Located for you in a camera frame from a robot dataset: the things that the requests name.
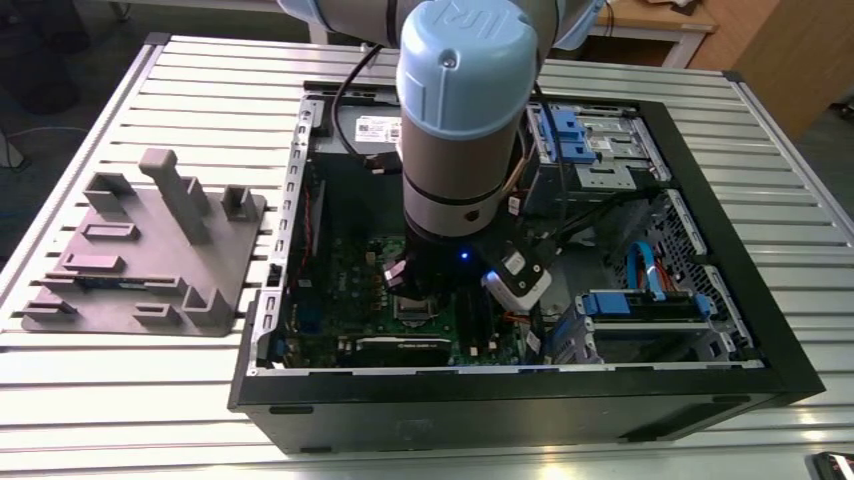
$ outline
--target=black cable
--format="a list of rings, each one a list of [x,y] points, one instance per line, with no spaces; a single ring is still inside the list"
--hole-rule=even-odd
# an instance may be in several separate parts
[[[611,2],[609,0],[605,0],[605,6],[609,9],[609,20],[605,27],[605,36],[613,37],[614,36],[614,7],[611,6]]]
[[[377,57],[382,49],[382,45],[377,45],[374,46],[374,48],[371,48],[371,51],[365,55],[353,71],[350,72],[345,83],[342,83],[342,86],[338,88],[338,92],[335,92],[335,99],[333,100],[333,126],[335,129],[335,135],[338,135],[342,145],[345,146],[345,150],[347,150],[350,156],[359,160],[365,168],[370,169],[375,174],[389,175],[393,173],[401,173],[402,171],[398,153],[383,152],[375,155],[363,155],[357,152],[357,149],[350,143],[350,140],[347,140],[347,135],[345,135],[345,130],[342,129],[342,123],[339,119],[341,103],[345,93],[347,92],[353,81],[359,76],[359,73],[365,69],[366,65],[371,62],[374,57]]]
[[[566,241],[569,241],[577,233],[590,228],[614,208],[622,206],[627,202],[650,199],[658,195],[661,191],[661,188],[654,187],[611,195],[602,203],[566,222],[558,231],[558,244],[561,245],[563,243],[561,242],[561,239],[565,238]]]
[[[566,172],[563,168],[563,146],[561,145],[558,122],[555,122],[555,116],[551,113],[551,106],[549,105],[549,100],[546,100],[546,95],[543,94],[543,89],[541,88],[538,82],[534,82],[534,92],[537,93],[537,101],[539,102],[543,109],[543,115],[546,115],[549,130],[551,130],[551,138],[554,139],[555,144],[555,162],[558,164],[558,171],[561,174],[561,219],[558,221],[558,227],[555,228],[557,232],[559,226],[566,222],[566,201],[569,196],[569,188],[566,186]]]

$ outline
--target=aluminum workbench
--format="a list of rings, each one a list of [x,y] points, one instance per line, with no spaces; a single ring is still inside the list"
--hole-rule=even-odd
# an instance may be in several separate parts
[[[854,451],[854,228],[750,90],[714,72],[554,62],[541,84],[666,103],[828,387],[798,405],[676,443],[286,457],[226,409],[243,320],[226,338],[23,331],[14,312],[83,218],[92,172],[148,184],[136,162],[160,146],[206,187],[250,185],[278,205],[303,82],[342,81],[361,57],[347,47],[151,37],[0,276],[0,476],[804,479],[810,453]],[[391,84],[395,62],[382,55],[359,81]],[[257,256],[270,243],[262,235]]]

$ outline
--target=sticker label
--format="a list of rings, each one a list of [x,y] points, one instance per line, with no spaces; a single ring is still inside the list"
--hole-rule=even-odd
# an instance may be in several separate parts
[[[510,197],[507,200],[507,210],[510,210],[510,214],[519,216],[519,207],[522,207],[522,200],[517,197]]]
[[[402,121],[398,117],[363,116],[357,120],[357,142],[398,143]]]
[[[537,337],[537,335],[531,330],[529,330],[529,336],[525,339],[525,343],[529,344],[529,347],[531,347],[531,350],[534,350],[534,353],[539,353],[539,347],[542,345],[542,342],[539,341],[539,338]]]
[[[127,288],[130,290],[146,290],[146,285],[143,285],[142,283],[127,283],[127,282],[120,282],[119,286],[122,288]]]
[[[514,250],[510,257],[505,259],[505,266],[513,275],[519,275],[519,272],[525,268],[525,257],[518,250]]]
[[[611,142],[607,140],[590,140],[590,148],[594,150],[611,150]]]

